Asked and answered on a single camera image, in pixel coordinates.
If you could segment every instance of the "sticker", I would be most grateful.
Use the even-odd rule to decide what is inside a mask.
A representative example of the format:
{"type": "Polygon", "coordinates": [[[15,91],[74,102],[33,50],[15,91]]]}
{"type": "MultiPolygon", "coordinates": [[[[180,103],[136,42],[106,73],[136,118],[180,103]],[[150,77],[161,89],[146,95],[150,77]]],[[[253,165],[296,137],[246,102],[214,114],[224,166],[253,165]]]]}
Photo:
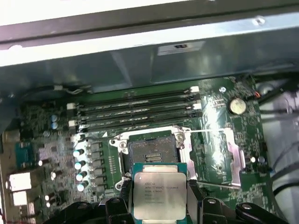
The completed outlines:
{"type": "Polygon", "coordinates": [[[191,43],[178,43],[175,45],[161,46],[158,48],[158,56],[197,51],[202,48],[204,43],[205,41],[197,41],[191,43]]]}

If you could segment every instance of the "intel xeon processor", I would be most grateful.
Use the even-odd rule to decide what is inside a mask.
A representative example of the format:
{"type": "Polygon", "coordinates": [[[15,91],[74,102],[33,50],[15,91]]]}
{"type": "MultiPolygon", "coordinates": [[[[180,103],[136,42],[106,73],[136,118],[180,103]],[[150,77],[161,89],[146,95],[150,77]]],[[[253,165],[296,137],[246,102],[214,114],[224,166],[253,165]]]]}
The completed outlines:
{"type": "Polygon", "coordinates": [[[134,217],[147,220],[181,220],[186,217],[186,175],[176,172],[135,174],[134,217]]]}

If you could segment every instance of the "wire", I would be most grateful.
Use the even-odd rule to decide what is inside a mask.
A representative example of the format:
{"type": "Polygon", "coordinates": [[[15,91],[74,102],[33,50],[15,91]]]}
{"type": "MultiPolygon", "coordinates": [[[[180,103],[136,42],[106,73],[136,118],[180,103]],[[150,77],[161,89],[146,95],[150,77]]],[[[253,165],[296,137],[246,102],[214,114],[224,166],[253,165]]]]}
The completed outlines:
{"type": "Polygon", "coordinates": [[[268,188],[268,194],[269,194],[269,197],[271,199],[271,202],[273,203],[273,206],[275,208],[275,211],[277,212],[278,216],[281,217],[282,219],[284,219],[285,221],[287,220],[282,212],[282,210],[280,209],[277,201],[276,201],[276,198],[275,198],[275,195],[273,193],[273,182],[276,181],[277,179],[295,171],[295,170],[298,170],[299,169],[299,162],[295,162],[285,168],[283,168],[282,170],[278,171],[276,174],[274,174],[268,184],[266,184],[266,187],[268,188]]]}
{"type": "Polygon", "coordinates": [[[296,182],[291,182],[291,183],[286,183],[278,188],[276,188],[273,191],[273,194],[276,196],[278,195],[281,191],[283,191],[284,189],[290,188],[290,187],[299,187],[299,181],[296,182]]]}
{"type": "Polygon", "coordinates": [[[275,160],[272,169],[275,170],[277,164],[281,161],[281,159],[288,154],[290,151],[292,151],[294,149],[295,146],[299,145],[299,141],[293,142],[288,148],[285,148],[280,155],[277,157],[277,159],[275,160]]]}
{"type": "Polygon", "coordinates": [[[277,215],[282,218],[283,220],[287,221],[287,219],[285,218],[284,213],[282,212],[282,210],[280,209],[275,195],[273,193],[273,180],[270,178],[269,182],[266,184],[266,188],[268,189],[268,195],[270,197],[270,200],[274,206],[275,211],[277,212],[277,215]]]}
{"type": "Polygon", "coordinates": [[[66,87],[63,85],[46,85],[46,86],[41,86],[41,87],[37,87],[37,88],[31,89],[31,90],[28,90],[21,96],[20,99],[23,100],[29,96],[32,96],[34,94],[44,92],[44,91],[65,91],[68,94],[77,95],[79,93],[82,93],[84,91],[84,89],[81,87],[81,88],[77,88],[72,91],[71,87],[66,87]]]}
{"type": "Polygon", "coordinates": [[[290,174],[292,173],[293,171],[296,171],[299,169],[299,162],[295,162],[285,168],[283,168],[282,170],[278,171],[276,174],[274,174],[272,177],[271,177],[271,180],[274,182],[276,181],[277,179],[287,175],[287,174],[290,174]]]}

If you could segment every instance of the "green circuit board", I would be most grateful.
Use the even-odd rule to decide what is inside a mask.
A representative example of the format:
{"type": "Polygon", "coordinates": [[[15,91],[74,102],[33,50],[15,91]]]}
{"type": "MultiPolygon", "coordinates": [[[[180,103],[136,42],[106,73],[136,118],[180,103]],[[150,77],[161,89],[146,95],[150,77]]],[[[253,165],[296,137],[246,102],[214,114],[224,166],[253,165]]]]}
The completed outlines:
{"type": "MultiPolygon", "coordinates": [[[[246,167],[240,172],[240,189],[228,189],[208,184],[201,184],[200,187],[207,196],[219,198],[233,209],[237,203],[252,202],[274,212],[265,186],[270,176],[258,103],[252,99],[246,101],[246,111],[241,115],[232,114],[228,110],[228,104],[232,99],[245,99],[252,95],[248,86],[254,88],[254,80],[247,80],[244,85],[236,82],[234,77],[226,77],[25,103],[21,108],[21,141],[32,143],[36,161],[51,159],[51,163],[45,168],[47,179],[41,182],[42,192],[45,195],[53,191],[65,192],[64,203],[49,208],[45,206],[46,201],[42,197],[43,219],[47,219],[75,201],[99,202],[105,197],[117,196],[119,191],[116,189],[116,185],[124,174],[121,173],[119,152],[116,147],[111,146],[109,141],[123,132],[164,126],[181,126],[191,130],[231,128],[234,132],[235,143],[243,151],[246,161],[246,167]],[[193,86],[198,87],[199,92],[191,94],[186,102],[186,98],[182,98],[181,95],[182,93],[186,94],[185,90],[189,90],[193,86]],[[172,100],[171,94],[168,94],[169,100],[157,97],[153,102],[145,102],[145,107],[151,108],[151,110],[134,105],[136,110],[144,109],[144,111],[138,111],[140,116],[138,113],[135,116],[134,113],[135,117],[132,114],[116,113],[120,111],[119,108],[111,107],[111,104],[115,104],[117,100],[128,101],[133,105],[132,102],[135,99],[140,101],[146,96],[153,97],[171,92],[174,92],[173,97],[177,94],[177,100],[183,99],[184,103],[178,106],[175,98],[172,100]],[[76,112],[72,115],[68,114],[67,105],[69,103],[77,105],[76,112]],[[182,110],[181,105],[187,108],[193,104],[201,104],[201,107],[188,112],[182,110]],[[162,110],[160,107],[158,108],[158,105],[165,105],[165,107],[162,110]],[[103,111],[110,112],[108,115],[101,115],[103,111]],[[78,122],[82,117],[85,117],[89,123],[84,120],[80,125],[75,125],[75,135],[83,134],[88,141],[74,143],[73,133],[70,131],[70,121],[78,122]],[[97,123],[91,124],[90,120],[97,120],[97,123]],[[101,191],[91,183],[84,191],[78,191],[78,181],[76,180],[78,171],[74,168],[78,159],[73,157],[73,151],[78,147],[83,147],[90,153],[101,153],[100,168],[104,176],[103,183],[100,184],[101,191]],[[56,169],[62,170],[63,174],[55,180],[51,180],[50,173],[56,169]]],[[[166,138],[170,135],[171,133],[168,132],[146,133],[132,136],[129,143],[138,147],[140,141],[166,138]]],[[[194,162],[198,181],[216,185],[231,183],[232,168],[230,164],[233,157],[227,149],[225,135],[221,132],[198,132],[191,134],[191,140],[190,158],[194,162]]],[[[87,156],[84,159],[87,162],[85,167],[88,176],[93,178],[92,173],[96,169],[93,167],[95,158],[87,156]]]]}

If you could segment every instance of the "black cable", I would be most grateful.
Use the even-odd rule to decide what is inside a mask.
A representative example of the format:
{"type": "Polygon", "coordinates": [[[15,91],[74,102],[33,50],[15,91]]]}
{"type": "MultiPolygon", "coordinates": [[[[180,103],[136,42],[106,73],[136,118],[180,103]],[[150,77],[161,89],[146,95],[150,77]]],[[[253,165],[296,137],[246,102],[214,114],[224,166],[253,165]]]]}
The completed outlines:
{"type": "Polygon", "coordinates": [[[287,219],[285,218],[285,215],[283,214],[282,210],[280,209],[280,207],[279,207],[279,205],[276,201],[275,195],[273,194],[273,181],[272,181],[271,178],[270,178],[269,182],[266,183],[266,188],[267,188],[267,191],[268,191],[268,196],[271,200],[271,203],[274,206],[274,210],[276,211],[277,215],[280,218],[282,218],[283,220],[287,221],[287,219]]]}
{"type": "Polygon", "coordinates": [[[299,141],[293,142],[288,148],[285,148],[280,155],[277,157],[277,159],[275,160],[272,169],[275,170],[277,164],[279,163],[279,161],[281,161],[281,159],[288,154],[290,151],[292,151],[294,149],[295,146],[299,145],[299,141]]]}
{"type": "Polygon", "coordinates": [[[278,171],[276,174],[274,174],[272,177],[271,177],[271,180],[274,182],[276,181],[277,179],[289,174],[289,173],[292,173],[293,171],[296,171],[299,169],[299,162],[295,162],[285,168],[283,168],[282,170],[278,171]]]}
{"type": "Polygon", "coordinates": [[[263,105],[275,99],[276,97],[280,96],[286,91],[296,91],[298,90],[298,83],[299,83],[298,78],[289,79],[288,81],[276,87],[272,91],[261,96],[257,101],[259,105],[263,105]]]}
{"type": "Polygon", "coordinates": [[[274,191],[273,191],[273,194],[276,196],[278,195],[281,191],[283,191],[284,189],[287,189],[287,188],[291,188],[291,187],[299,187],[299,181],[296,181],[296,182],[291,182],[291,183],[286,183],[278,188],[276,188],[274,191]]]}
{"type": "Polygon", "coordinates": [[[274,206],[274,209],[275,211],[277,212],[278,216],[282,219],[284,219],[285,221],[287,220],[283,214],[283,212],[281,211],[277,201],[276,201],[276,198],[275,198],[275,195],[273,193],[273,182],[276,181],[277,179],[295,171],[295,170],[298,170],[299,169],[299,162],[295,162],[285,168],[283,168],[282,170],[278,171],[276,174],[274,174],[270,180],[268,181],[268,183],[266,184],[266,187],[268,188],[268,194],[269,194],[269,197],[271,199],[271,202],[273,203],[273,206],[274,206]]]}

